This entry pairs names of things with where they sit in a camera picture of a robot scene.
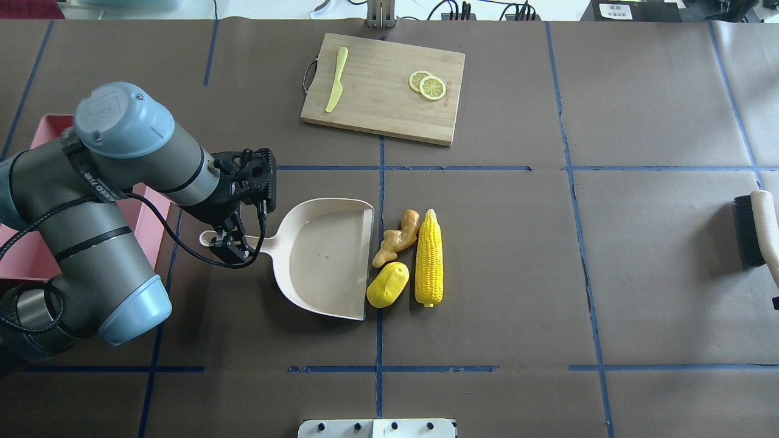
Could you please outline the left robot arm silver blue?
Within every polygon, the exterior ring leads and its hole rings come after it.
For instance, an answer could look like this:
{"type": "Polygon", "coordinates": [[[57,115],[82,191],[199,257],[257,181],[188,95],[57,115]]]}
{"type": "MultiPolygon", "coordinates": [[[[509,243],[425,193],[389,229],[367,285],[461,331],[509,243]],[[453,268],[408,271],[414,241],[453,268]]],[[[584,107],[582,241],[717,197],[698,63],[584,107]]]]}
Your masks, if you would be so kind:
{"type": "Polygon", "coordinates": [[[39,232],[61,273],[2,297],[2,376],[100,336],[120,346],[161,324],[172,303],[117,203],[158,208],[133,192],[146,185],[217,233],[211,264],[250,266],[241,205],[261,228],[276,207],[276,159],[268,148],[206,152],[139,86],[111,82],[81,100],[58,139],[2,162],[2,223],[39,232]]]}

